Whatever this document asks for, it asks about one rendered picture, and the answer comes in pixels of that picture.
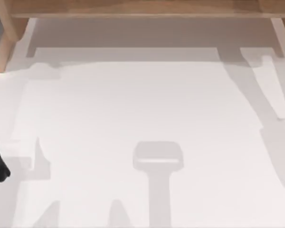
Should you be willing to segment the wooden cupboard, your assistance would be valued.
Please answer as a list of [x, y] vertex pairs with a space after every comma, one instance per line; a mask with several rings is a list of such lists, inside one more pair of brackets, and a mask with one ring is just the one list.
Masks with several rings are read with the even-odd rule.
[[0, 0], [0, 73], [30, 18], [280, 18], [285, 0]]

